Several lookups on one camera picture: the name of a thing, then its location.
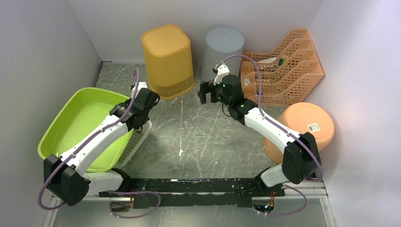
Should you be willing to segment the grey plastic bin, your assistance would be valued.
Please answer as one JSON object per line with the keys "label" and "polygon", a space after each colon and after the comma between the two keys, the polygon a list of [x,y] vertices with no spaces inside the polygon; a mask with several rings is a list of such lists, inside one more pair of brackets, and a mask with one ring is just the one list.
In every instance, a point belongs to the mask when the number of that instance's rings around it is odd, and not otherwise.
{"label": "grey plastic bin", "polygon": [[231,55],[242,54],[244,43],[244,36],[235,29],[218,27],[210,30],[206,36],[202,57],[201,80],[213,80],[216,75],[212,69],[223,59]]}

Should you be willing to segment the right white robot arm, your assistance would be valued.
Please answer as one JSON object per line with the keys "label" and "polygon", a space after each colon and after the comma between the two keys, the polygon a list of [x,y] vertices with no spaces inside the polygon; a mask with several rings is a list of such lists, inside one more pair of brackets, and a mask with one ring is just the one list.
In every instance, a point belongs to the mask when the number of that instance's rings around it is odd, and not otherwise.
{"label": "right white robot arm", "polygon": [[245,98],[237,76],[229,74],[217,79],[200,83],[200,102],[205,104],[206,95],[210,94],[212,103],[220,102],[227,108],[229,117],[259,132],[283,155],[281,164],[258,175],[260,180],[255,183],[255,190],[259,195],[268,195],[277,184],[299,184],[315,171],[322,170],[316,140],[311,133],[300,133],[284,126],[265,113],[257,103]]}

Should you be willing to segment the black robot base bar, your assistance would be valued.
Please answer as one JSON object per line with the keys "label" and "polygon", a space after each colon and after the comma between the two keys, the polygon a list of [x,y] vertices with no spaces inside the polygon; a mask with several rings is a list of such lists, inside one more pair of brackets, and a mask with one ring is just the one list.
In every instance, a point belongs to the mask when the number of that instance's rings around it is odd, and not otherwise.
{"label": "black robot base bar", "polygon": [[267,187],[260,178],[132,178],[118,189],[133,200],[135,209],[183,206],[236,205],[251,208],[256,197],[285,195],[284,187]]}

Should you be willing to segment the orange plastic bucket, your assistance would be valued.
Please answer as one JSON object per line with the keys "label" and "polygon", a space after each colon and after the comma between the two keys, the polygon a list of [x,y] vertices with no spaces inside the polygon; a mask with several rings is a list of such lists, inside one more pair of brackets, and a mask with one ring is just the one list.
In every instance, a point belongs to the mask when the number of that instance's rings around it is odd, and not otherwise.
{"label": "orange plastic bucket", "polygon": [[278,122],[297,132],[310,132],[321,152],[333,139],[335,128],[329,114],[312,103],[295,103],[278,118]]}

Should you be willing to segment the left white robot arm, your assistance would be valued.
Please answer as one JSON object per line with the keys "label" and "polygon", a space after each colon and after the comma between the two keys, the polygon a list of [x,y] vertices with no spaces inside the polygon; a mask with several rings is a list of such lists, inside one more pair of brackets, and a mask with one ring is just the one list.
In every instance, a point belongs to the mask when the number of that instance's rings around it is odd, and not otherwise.
{"label": "left white robot arm", "polygon": [[64,204],[76,205],[91,193],[129,194],[131,183],[116,169],[90,173],[90,165],[116,140],[131,130],[140,129],[147,121],[149,111],[160,97],[142,88],[132,98],[116,105],[102,123],[80,143],[57,157],[44,159],[44,189],[48,189]]}

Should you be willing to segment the green plastic basin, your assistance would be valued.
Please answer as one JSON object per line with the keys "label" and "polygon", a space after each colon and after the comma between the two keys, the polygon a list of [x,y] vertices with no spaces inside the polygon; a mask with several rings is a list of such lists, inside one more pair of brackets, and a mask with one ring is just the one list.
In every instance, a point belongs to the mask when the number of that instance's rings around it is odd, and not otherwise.
{"label": "green plastic basin", "polygon": [[95,87],[78,90],[54,118],[38,145],[38,155],[62,153],[91,133],[117,104],[127,96]]}

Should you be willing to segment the yellow mesh waste bin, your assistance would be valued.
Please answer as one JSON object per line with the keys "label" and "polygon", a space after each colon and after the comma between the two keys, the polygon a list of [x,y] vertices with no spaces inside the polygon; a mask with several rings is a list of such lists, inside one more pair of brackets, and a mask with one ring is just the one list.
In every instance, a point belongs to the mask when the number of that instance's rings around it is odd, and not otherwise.
{"label": "yellow mesh waste bin", "polygon": [[195,83],[191,41],[177,25],[164,25],[141,36],[148,83],[163,100],[177,98]]}

